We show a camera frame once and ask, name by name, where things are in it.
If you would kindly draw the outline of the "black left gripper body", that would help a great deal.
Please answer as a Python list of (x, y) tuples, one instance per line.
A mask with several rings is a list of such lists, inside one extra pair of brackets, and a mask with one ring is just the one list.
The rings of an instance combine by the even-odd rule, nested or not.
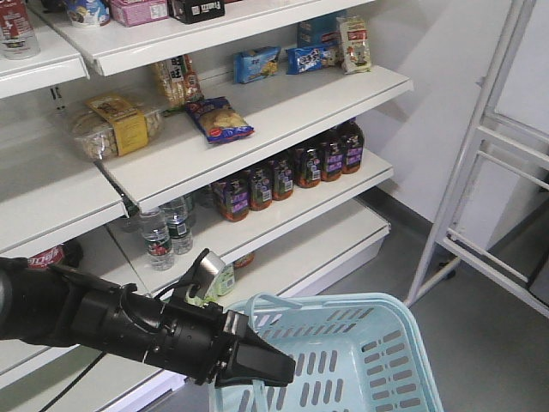
[(249, 379), (238, 370), (240, 346), (256, 338), (247, 316), (215, 303), (198, 307), (165, 303), (160, 328), (143, 362), (193, 378), (197, 384), (229, 385)]

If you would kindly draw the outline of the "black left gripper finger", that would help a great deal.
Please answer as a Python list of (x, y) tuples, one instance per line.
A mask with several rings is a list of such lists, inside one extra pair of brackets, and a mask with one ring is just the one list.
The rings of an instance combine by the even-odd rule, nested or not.
[(228, 349), (222, 364), (215, 378), (216, 388), (252, 385), (254, 381), (285, 387), (293, 382), (296, 367), (295, 360), (280, 350), (244, 341)]

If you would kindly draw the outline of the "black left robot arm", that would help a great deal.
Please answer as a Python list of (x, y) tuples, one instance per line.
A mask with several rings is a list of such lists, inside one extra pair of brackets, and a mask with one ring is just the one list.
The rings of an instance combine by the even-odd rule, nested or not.
[(295, 360), (265, 342), (240, 312), (167, 302), (64, 265), (35, 270), (1, 260), (1, 338), (94, 348), (193, 378), (199, 385), (292, 383)]

